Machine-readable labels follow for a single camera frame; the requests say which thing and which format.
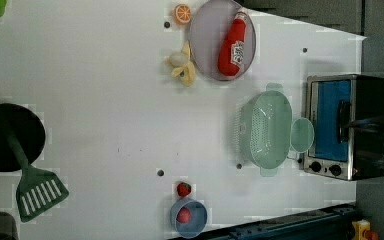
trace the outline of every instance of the blue bowl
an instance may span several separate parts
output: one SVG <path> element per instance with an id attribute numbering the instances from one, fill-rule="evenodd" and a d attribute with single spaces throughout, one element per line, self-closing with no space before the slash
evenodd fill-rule
<path id="1" fill-rule="evenodd" d="M 180 209 L 183 207 L 191 212 L 191 219 L 187 223 L 181 223 L 176 220 Z M 193 199 L 179 199 L 171 207 L 171 224 L 183 238 L 194 238 L 204 230 L 205 224 L 207 224 L 207 210 L 204 205 Z"/>

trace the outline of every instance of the green spatula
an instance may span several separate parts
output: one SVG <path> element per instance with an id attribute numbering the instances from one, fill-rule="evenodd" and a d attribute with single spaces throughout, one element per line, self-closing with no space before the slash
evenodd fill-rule
<path id="1" fill-rule="evenodd" d="M 22 169 L 16 198 L 20 219 L 22 222 L 28 222 L 63 201 L 69 193 L 55 173 L 37 169 L 29 164 L 3 112 L 0 112 L 0 126 Z"/>

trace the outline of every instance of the yellow toy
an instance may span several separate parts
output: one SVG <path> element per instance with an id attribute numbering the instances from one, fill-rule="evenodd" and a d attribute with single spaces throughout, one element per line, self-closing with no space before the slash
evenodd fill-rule
<path id="1" fill-rule="evenodd" d="M 179 77 L 186 87 L 191 86 L 195 80 L 195 66 L 190 59 L 191 49 L 189 41 L 183 45 L 182 52 L 173 53 L 166 59 L 166 63 L 174 68 L 171 76 Z"/>

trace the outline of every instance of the oven window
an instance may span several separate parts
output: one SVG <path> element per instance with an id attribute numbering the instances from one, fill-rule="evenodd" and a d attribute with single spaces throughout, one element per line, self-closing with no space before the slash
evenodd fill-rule
<path id="1" fill-rule="evenodd" d="M 311 157 L 346 162 L 348 142 L 338 139 L 338 108 L 343 102 L 351 101 L 351 81 L 318 82 L 317 104 L 312 104 L 312 112 L 317 116 L 314 123 L 315 140 Z"/>

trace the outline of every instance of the oven knob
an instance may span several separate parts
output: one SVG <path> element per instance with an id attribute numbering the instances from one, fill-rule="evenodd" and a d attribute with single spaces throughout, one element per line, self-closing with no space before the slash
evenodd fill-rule
<path id="1" fill-rule="evenodd" d="M 329 168 L 329 170 L 332 173 L 332 175 L 335 177 L 341 175 L 342 173 L 341 167 L 338 165 L 333 165 L 332 167 Z"/>
<path id="2" fill-rule="evenodd" d="M 320 165 L 319 162 L 313 162 L 310 165 L 310 168 L 311 168 L 311 170 L 313 170 L 313 172 L 320 172 L 320 170 L 322 169 L 322 165 Z"/>

